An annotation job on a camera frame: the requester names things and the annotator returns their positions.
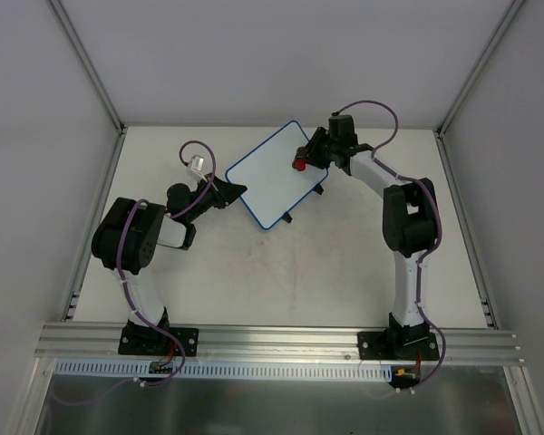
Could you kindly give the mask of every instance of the white board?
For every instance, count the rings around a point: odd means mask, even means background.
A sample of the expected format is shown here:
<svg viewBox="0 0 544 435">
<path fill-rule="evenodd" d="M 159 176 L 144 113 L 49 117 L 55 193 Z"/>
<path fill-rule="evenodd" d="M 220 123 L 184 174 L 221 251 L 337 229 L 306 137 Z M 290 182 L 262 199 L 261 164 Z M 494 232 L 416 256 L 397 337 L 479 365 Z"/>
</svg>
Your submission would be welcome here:
<svg viewBox="0 0 544 435">
<path fill-rule="evenodd" d="M 328 176 L 328 170 L 310 165 L 302 172 L 292 168 L 296 151 L 307 143 L 300 124 L 291 121 L 226 171 L 228 181 L 248 187 L 240 199 L 263 229 L 272 228 Z"/>
<path fill-rule="evenodd" d="M 192 185 L 178 152 L 186 140 L 208 143 L 218 176 L 275 128 L 131 127 L 115 172 L 107 209 L 117 197 L 165 203 L 168 187 Z M 314 129 L 306 130 L 312 135 Z M 359 129 L 379 143 L 389 130 Z M 190 146 L 184 156 L 203 153 Z M 404 174 L 429 177 L 437 195 L 443 241 L 429 268 L 427 307 L 446 328 L 483 328 L 485 319 L 433 133 L 401 130 L 379 151 Z M 393 306 L 393 254 L 382 234 L 383 202 L 341 170 L 331 170 L 322 196 L 291 212 L 291 224 L 264 231 L 237 201 L 195 222 L 188 251 L 158 247 L 155 286 L 173 323 L 294 326 L 386 326 Z M 124 323 L 128 308 L 100 260 L 91 259 L 74 319 Z"/>
</svg>

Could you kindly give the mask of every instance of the white tabletop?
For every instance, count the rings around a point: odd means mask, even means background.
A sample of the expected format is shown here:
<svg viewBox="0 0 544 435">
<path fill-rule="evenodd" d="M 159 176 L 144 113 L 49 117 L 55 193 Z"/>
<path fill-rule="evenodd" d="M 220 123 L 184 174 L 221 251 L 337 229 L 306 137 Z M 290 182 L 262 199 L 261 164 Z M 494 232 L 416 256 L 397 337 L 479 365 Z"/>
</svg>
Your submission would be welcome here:
<svg viewBox="0 0 544 435">
<path fill-rule="evenodd" d="M 186 140 L 203 140 L 217 175 L 265 140 L 273 128 L 130 127 L 106 210 L 117 197 L 165 204 L 178 182 L 193 185 L 178 158 Z M 306 129 L 310 136 L 314 130 Z M 378 143 L 389 130 L 358 130 Z M 193 146 L 186 151 L 202 153 Z M 433 181 L 443 241 L 429 267 L 426 306 L 445 328 L 485 328 L 485 318 L 457 216 L 431 131 L 401 130 L 379 155 L 406 175 Z M 291 211 L 291 224 L 264 231 L 241 201 L 194 223 L 189 251 L 158 246 L 150 268 L 172 323 L 293 326 L 386 326 L 393 306 L 393 254 L 382 234 L 382 200 L 360 181 L 331 168 L 322 196 Z M 75 321 L 127 321 L 120 288 L 92 258 Z"/>
</svg>

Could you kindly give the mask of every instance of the wall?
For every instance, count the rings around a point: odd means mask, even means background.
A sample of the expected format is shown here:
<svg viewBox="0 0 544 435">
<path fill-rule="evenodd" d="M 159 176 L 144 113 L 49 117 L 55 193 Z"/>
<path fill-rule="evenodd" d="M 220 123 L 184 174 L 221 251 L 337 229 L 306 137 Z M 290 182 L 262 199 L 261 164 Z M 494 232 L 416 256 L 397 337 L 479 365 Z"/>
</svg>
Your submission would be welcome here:
<svg viewBox="0 0 544 435">
<path fill-rule="evenodd" d="M 43 0 L 0 0 L 0 433 L 56 320 L 115 133 Z"/>
<path fill-rule="evenodd" d="M 524 6 L 447 143 L 501 325 L 519 332 L 544 410 L 544 0 Z"/>
<path fill-rule="evenodd" d="M 370 97 L 406 127 L 441 122 L 509 2 L 64 0 L 127 122 L 316 126 Z"/>
</svg>

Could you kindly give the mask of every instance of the ventilation grille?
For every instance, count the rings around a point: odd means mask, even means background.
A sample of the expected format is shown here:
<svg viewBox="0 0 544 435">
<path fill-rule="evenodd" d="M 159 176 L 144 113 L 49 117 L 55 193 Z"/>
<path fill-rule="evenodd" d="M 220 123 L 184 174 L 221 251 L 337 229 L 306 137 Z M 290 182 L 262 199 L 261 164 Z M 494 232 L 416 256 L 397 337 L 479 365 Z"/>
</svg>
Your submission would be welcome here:
<svg viewBox="0 0 544 435">
<path fill-rule="evenodd" d="M 138 360 L 87 360 L 61 359 L 57 374 L 84 376 L 141 376 L 162 377 L 149 374 L 150 361 Z M 380 364 L 280 364 L 243 362 L 197 362 L 188 360 L 179 378 L 194 379 L 274 379 L 311 381 L 390 382 L 391 367 Z"/>
</svg>

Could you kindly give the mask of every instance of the blue border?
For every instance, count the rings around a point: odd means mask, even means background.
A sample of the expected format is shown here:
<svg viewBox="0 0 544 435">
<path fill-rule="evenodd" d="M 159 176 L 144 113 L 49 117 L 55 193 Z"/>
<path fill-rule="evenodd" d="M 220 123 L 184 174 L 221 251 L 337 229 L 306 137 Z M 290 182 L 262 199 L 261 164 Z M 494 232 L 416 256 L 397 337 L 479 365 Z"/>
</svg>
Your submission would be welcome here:
<svg viewBox="0 0 544 435">
<path fill-rule="evenodd" d="M 247 156 L 249 156 L 250 154 L 252 154 L 254 151 L 256 151 L 258 148 L 260 148 L 260 147 L 261 147 L 262 145 L 264 145 L 266 142 L 268 142 L 269 140 L 271 140 L 274 136 L 276 136 L 279 132 L 281 132 L 283 129 L 285 129 L 287 126 L 289 126 L 289 125 L 292 124 L 292 123 L 294 123 L 294 124 L 296 124 L 296 125 L 298 126 L 298 128 L 300 129 L 300 131 L 302 131 L 302 134 L 305 135 L 306 140 L 310 140 L 310 139 L 308 138 L 308 136 L 306 136 L 305 131 L 302 129 L 302 126 L 300 125 L 300 123 L 299 123 L 298 121 L 296 121 L 296 120 L 289 121 L 289 122 L 287 122 L 280 130 L 278 130 L 277 132 L 275 132 L 272 136 L 270 136 L 269 138 L 267 138 L 266 140 L 264 140 L 262 143 L 260 143 L 257 147 L 255 147 L 251 152 L 249 152 L 249 153 L 246 154 L 244 157 L 242 157 L 240 160 L 238 160 L 236 163 L 234 163 L 232 166 L 230 166 L 230 167 L 228 168 L 228 170 L 226 171 L 226 175 L 225 175 L 226 180 L 227 180 L 229 183 L 233 182 L 233 181 L 231 181 L 231 180 L 229 179 L 229 177 L 228 177 L 228 172 L 230 172 L 232 169 L 234 169 L 234 168 L 235 168 L 242 160 L 244 160 Z M 323 179 L 321 179 L 320 181 L 318 181 L 318 184 L 322 183 L 322 182 L 326 179 L 326 177 L 328 177 L 328 169 L 325 169 L 325 171 L 326 171 L 325 177 L 324 177 Z M 308 195 L 310 195 L 310 193 L 312 193 L 312 192 L 315 190 L 315 187 L 316 187 L 316 185 L 314 185 L 310 190 L 308 190 L 308 192 L 307 192 L 301 199 L 299 199 L 299 200 L 295 203 L 294 206 L 292 206 L 291 208 L 289 208 L 289 209 L 286 211 L 286 213 L 289 213 L 290 211 L 292 211 L 292 209 L 293 209 L 294 207 L 296 207 L 298 204 L 300 204 L 304 198 L 306 198 Z M 284 216 L 284 215 L 282 215 L 281 217 L 279 217 L 279 218 L 277 219 L 276 222 L 274 222 L 272 225 L 270 225 L 268 228 L 266 228 L 266 227 L 264 227 L 264 226 L 262 225 L 262 223 L 258 220 L 258 218 L 257 218 L 256 215 L 254 214 L 254 212 L 252 211 L 252 209 L 248 206 L 248 204 L 246 204 L 246 201 L 245 201 L 242 197 L 239 197 L 239 198 L 240 198 L 240 200 L 244 203 L 244 205 L 246 206 L 246 208 L 248 209 L 248 211 L 250 212 L 250 215 L 252 215 L 252 217 L 257 221 L 257 224 L 260 225 L 260 227 L 261 227 L 263 230 L 265 230 L 265 231 L 268 231 L 270 228 L 272 228 L 275 224 L 277 224 L 277 223 L 282 219 L 282 216 Z"/>
</svg>

